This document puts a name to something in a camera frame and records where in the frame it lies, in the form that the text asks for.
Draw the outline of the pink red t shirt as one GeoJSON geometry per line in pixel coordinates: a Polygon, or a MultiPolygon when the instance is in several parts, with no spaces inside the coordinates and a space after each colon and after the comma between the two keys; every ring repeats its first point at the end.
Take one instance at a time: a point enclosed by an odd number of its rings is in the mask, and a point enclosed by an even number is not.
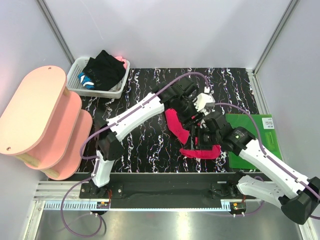
{"type": "MultiPolygon", "coordinates": [[[[177,112],[174,109],[167,109],[164,111],[164,114],[168,129],[175,135],[180,143],[185,145],[190,136],[190,132],[183,128],[178,119],[177,112]]],[[[199,162],[200,159],[217,159],[221,154],[221,147],[220,145],[213,145],[211,150],[189,150],[181,148],[179,151],[183,156],[196,159],[199,162]]]]}

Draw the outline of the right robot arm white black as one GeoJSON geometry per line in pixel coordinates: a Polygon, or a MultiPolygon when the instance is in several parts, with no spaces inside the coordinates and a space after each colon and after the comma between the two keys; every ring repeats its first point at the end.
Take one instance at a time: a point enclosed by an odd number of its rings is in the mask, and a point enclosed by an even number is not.
{"type": "Polygon", "coordinates": [[[228,195],[239,198],[252,196],[281,209],[296,224],[303,225],[320,204],[320,179],[307,177],[294,170],[273,153],[244,127],[233,128],[220,112],[201,110],[193,119],[191,133],[197,136],[191,145],[207,150],[220,145],[246,160],[272,182],[258,181],[248,174],[238,172],[235,180],[227,185],[228,195]]]}

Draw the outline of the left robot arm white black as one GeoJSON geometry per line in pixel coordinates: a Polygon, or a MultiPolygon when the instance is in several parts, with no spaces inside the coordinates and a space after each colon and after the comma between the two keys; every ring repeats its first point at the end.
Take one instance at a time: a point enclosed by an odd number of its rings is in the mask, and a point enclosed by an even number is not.
{"type": "Polygon", "coordinates": [[[121,141],[132,130],[167,109],[176,111],[183,126],[193,123],[193,117],[197,118],[200,114],[200,107],[196,105],[197,98],[190,97],[193,92],[198,95],[199,88],[184,74],[168,84],[157,85],[133,107],[107,120],[107,124],[96,135],[97,157],[90,187],[95,197],[103,198],[108,193],[107,184],[110,182],[113,164],[124,152],[121,141]]]}

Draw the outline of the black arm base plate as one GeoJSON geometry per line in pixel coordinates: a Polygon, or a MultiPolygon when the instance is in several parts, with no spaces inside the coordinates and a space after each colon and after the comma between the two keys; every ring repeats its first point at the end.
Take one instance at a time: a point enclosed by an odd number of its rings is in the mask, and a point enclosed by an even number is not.
{"type": "Polygon", "coordinates": [[[212,206],[222,200],[244,199],[236,189],[238,173],[111,173],[106,186],[92,181],[80,187],[81,199],[151,202],[165,205],[212,206]]]}

